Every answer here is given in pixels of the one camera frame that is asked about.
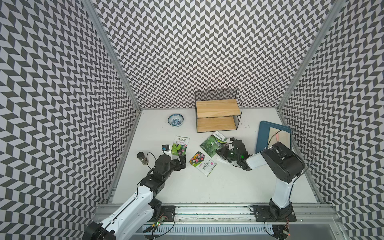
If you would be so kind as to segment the small spice jar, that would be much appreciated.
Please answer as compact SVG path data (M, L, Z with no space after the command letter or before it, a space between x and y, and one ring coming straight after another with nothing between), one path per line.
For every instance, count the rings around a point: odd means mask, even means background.
M143 164L143 165L147 165L148 164L148 160L147 160L147 157L145 155L144 152L139 152L137 153L137 158L138 160Z

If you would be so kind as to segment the pink flower seed bag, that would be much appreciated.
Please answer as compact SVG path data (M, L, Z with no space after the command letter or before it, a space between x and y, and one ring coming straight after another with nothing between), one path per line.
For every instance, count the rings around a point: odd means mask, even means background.
M227 160L221 158L220 156L217 156L216 161L226 164L226 165L231 165Z

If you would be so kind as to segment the red-white label seed bag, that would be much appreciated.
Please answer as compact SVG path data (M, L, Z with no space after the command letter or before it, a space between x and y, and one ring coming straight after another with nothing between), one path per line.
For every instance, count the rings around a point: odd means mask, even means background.
M190 138L175 136L171 148L171 154L174 156L185 156Z

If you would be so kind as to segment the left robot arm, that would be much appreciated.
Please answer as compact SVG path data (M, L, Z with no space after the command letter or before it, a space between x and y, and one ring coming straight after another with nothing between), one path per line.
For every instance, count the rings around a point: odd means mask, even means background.
M185 169L186 156L172 159L163 154L155 160L155 165L137 184L133 195L109 217L100 223L91 222L85 229L83 240L128 240L146 222L159 219L162 202L156 196L165 186L173 172Z

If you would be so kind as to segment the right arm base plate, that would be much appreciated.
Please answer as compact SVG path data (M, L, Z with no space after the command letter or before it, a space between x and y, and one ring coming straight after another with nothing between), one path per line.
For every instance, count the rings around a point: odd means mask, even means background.
M280 209L276 206L255 205L251 210L257 222L296 222L297 217L292 205Z

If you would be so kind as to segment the black wire two-tier shelf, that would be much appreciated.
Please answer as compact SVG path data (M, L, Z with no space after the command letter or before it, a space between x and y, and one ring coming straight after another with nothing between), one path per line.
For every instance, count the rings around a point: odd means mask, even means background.
M237 130L243 113L238 89L195 91L198 133Z

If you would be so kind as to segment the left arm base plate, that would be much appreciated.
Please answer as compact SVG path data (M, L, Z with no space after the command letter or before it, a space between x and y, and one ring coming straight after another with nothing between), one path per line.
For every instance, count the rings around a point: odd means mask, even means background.
M154 208L153 217L150 219L150 222L156 222L161 217L165 217L165 222L174 222L176 214L176 206L174 205L165 205L161 207Z

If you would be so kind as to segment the blue white porcelain bowl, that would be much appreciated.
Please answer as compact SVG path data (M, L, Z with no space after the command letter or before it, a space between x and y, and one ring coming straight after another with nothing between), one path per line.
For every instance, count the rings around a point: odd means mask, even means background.
M168 124L171 127L179 127L184 122L184 117L181 114L172 114L167 119Z

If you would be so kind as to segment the mixed flower white seed bag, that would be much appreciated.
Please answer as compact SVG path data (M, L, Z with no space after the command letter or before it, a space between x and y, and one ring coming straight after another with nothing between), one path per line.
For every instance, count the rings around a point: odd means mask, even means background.
M216 162L211 160L209 157L207 158L206 155L202 152L195 153L189 160L189 164L198 169L206 177L210 175L210 173L217 165Z

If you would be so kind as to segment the teal tray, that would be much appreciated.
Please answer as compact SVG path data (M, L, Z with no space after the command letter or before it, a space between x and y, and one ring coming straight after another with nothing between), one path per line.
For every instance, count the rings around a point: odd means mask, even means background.
M292 148L291 147L292 130L289 127L271 123L268 121L261 121L259 124L259 132L258 132L257 143L256 143L256 153L261 152L262 150L267 148L270 144L272 144L272 142L269 143L269 141L273 138L272 135L274 133L271 134L270 130L276 130L277 132L280 131L277 135L274 136L275 139L276 139L276 136L278 136L279 134L287 133L288 143L287 144L284 143L284 145L286 145L290 149Z

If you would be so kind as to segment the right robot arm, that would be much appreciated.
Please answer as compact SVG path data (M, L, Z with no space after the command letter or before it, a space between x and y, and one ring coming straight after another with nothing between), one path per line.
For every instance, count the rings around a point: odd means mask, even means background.
M295 181L304 173L302 159L281 142L261 152L249 155L241 140L231 139L230 143L216 150L225 161L245 171L251 171L267 165L277 178L273 197L268 206L253 205L250 211L257 222L284 222L297 220L291 202L292 188Z

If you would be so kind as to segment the aluminium front rail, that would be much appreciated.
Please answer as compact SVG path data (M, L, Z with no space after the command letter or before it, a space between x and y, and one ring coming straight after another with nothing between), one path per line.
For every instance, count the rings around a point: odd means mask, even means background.
M173 204L176 222L186 223L256 223L251 204ZM336 210L330 204L293 204L296 224L341 224Z

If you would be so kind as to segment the green leaf seed bag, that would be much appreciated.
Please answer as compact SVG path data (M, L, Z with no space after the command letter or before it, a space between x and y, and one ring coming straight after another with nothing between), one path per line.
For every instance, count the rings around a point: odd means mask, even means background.
M221 149L227 143L227 138L219 131L215 131L202 144L200 148L209 156L214 157L216 150Z

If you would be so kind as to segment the beige cloth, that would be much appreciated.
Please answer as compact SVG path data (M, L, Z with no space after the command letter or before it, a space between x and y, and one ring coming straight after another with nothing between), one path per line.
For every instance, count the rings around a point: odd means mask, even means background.
M277 143L276 141L276 133L279 133L280 143L285 145L287 148L291 148L291 134L285 130L279 130L276 128L270 128L269 137L268 137L268 146L270 148L273 144Z

